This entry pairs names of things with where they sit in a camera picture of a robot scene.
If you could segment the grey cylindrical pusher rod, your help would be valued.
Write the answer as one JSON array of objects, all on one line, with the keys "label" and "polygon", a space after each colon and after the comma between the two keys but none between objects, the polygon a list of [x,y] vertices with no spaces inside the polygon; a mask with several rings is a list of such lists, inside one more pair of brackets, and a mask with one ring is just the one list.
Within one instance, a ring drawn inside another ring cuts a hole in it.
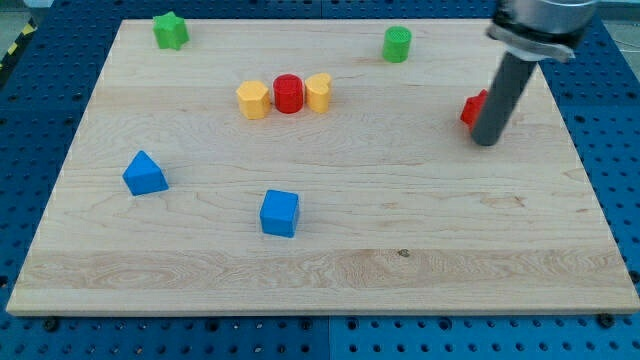
[{"label": "grey cylindrical pusher rod", "polygon": [[472,130],[472,140],[493,146],[500,139],[529,79],[537,66],[505,52]]}]

